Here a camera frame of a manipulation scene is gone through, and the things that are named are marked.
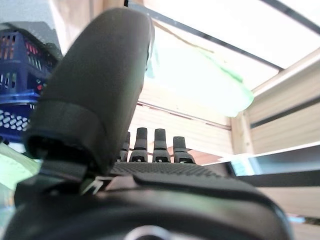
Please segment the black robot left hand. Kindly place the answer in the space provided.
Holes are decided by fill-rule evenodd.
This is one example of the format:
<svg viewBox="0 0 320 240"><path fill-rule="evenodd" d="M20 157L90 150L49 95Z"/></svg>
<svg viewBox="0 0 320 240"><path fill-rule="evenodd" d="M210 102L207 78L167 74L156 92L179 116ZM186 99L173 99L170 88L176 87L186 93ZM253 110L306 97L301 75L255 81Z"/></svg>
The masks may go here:
<svg viewBox="0 0 320 240"><path fill-rule="evenodd" d="M194 163L118 162L151 58L146 14L96 17L55 67L23 145L39 172L17 183L6 240L292 240L254 186Z"/></svg>

